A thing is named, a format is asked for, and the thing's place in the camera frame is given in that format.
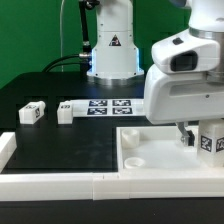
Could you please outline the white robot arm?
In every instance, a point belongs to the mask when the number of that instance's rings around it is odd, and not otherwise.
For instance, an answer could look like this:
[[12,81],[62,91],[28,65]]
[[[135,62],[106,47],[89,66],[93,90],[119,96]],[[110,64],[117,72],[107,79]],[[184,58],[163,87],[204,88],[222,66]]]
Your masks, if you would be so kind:
[[139,67],[132,0],[79,0],[97,14],[97,44],[87,51],[87,77],[125,85],[145,76],[144,112],[153,124],[224,118],[224,0],[169,0],[191,10],[188,28],[152,46],[153,65]]

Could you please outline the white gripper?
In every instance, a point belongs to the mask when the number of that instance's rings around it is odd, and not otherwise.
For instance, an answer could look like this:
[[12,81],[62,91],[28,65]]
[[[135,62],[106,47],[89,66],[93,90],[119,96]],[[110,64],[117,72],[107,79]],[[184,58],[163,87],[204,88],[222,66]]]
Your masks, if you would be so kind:
[[153,65],[146,76],[144,111],[152,124],[176,123],[181,142],[193,146],[188,123],[224,118],[224,83],[208,82],[203,73],[166,74]]

